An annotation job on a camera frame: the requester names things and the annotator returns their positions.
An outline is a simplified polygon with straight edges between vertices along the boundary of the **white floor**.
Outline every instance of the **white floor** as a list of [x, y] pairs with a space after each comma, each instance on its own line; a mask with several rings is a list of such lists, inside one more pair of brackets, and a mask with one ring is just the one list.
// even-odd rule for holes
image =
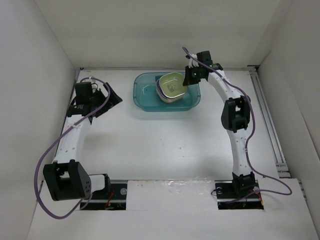
[[[28, 240], [318, 239], [296, 179], [285, 179], [293, 189], [291, 196], [263, 194], [265, 210], [218, 210], [216, 198], [210, 195], [213, 180], [230, 180], [233, 167], [230, 141], [220, 120], [222, 100], [213, 87], [201, 82], [201, 101], [194, 109], [144, 112], [132, 96], [134, 80], [144, 72], [96, 70], [81, 71], [79, 76], [107, 81], [123, 99], [93, 120], [81, 164], [88, 174], [144, 180], [128, 183], [127, 210], [76, 211], [65, 220], [55, 220], [37, 205]], [[278, 177], [249, 73], [227, 71], [226, 75], [251, 97], [257, 121], [249, 144], [252, 165]], [[262, 189], [286, 191], [275, 181], [256, 177]], [[45, 183], [41, 197], [57, 215], [64, 215], [77, 202], [52, 201]]]

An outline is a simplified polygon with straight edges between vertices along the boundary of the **white wall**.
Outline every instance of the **white wall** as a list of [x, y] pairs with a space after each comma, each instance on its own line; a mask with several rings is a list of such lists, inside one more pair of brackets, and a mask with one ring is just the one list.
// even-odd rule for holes
[[36, 0], [76, 67], [184, 67], [182, 46], [258, 65], [291, 0]]
[[23, 240], [34, 169], [61, 132], [75, 72], [33, 0], [0, 2], [0, 239]]
[[320, 1], [293, 0], [259, 76], [292, 176], [320, 233]]

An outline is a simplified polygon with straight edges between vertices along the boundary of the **white panel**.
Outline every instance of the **white panel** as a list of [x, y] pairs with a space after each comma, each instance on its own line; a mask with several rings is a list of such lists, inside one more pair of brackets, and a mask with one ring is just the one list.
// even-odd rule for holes
[[210, 50], [223, 66], [244, 67], [270, 50], [280, 19], [272, 17], [288, 0], [36, 2], [76, 67], [182, 67], [182, 46]]
[[[113, 180], [187, 180], [232, 178], [230, 139], [221, 123], [224, 103], [206, 81], [201, 101], [189, 111], [144, 112], [133, 101], [135, 78], [147, 70], [81, 71], [109, 82], [123, 99], [92, 121], [84, 140], [81, 164], [88, 174], [109, 174]], [[278, 177], [275, 154], [248, 71], [226, 71], [230, 81], [251, 97], [256, 132], [249, 155], [258, 171]]]
[[[182, 188], [173, 184], [172, 192], [152, 183], [154, 188], [147, 187], [145, 191], [143, 187], [135, 188], [129, 184], [128, 195], [139, 194], [137, 197], [141, 197], [142, 204], [146, 203], [147, 208], [141, 202], [135, 202], [135, 209], [132, 210], [75, 211], [65, 220], [55, 220], [38, 205], [28, 240], [317, 240], [298, 181], [284, 181], [292, 188], [293, 194], [262, 194], [265, 210], [217, 210], [215, 197], [207, 196], [210, 195], [207, 191], [208, 182], [204, 182], [204, 185], [199, 181], [195, 184], [191, 182], [190, 187]], [[274, 180], [262, 178], [259, 183], [264, 189], [286, 190]], [[201, 189], [205, 189], [203, 195], [196, 196], [196, 193], [201, 193]], [[179, 196], [183, 193], [198, 201], [193, 202], [192, 206], [204, 206], [186, 209], [190, 199]], [[45, 185], [41, 195], [46, 201], [50, 199]], [[74, 202], [51, 201], [48, 206], [54, 213], [63, 215]]]
[[0, 239], [25, 240], [34, 170], [61, 132], [74, 68], [33, 0], [0, 2]]
[[294, 0], [259, 69], [286, 162], [320, 233], [320, 1]]

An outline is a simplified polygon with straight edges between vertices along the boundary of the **teal tray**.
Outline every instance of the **teal tray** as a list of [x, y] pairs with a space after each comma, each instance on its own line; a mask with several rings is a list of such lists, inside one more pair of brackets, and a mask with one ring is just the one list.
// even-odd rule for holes
[[199, 84], [188, 86], [182, 99], [163, 102], [156, 92], [156, 80], [170, 72], [147, 72], [136, 77], [133, 84], [133, 101], [146, 112], [180, 112], [197, 106], [201, 99]]

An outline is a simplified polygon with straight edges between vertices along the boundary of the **red wire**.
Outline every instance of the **red wire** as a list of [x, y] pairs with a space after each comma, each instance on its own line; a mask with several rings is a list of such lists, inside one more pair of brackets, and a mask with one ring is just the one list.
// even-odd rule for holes
[[115, 190], [112, 190], [109, 198], [108, 198], [108, 201], [106, 202], [106, 204], [104, 205], [104, 209], [107, 209], [108, 205], [109, 205], [109, 202], [110, 202], [110, 199], [114, 196], [115, 194]]

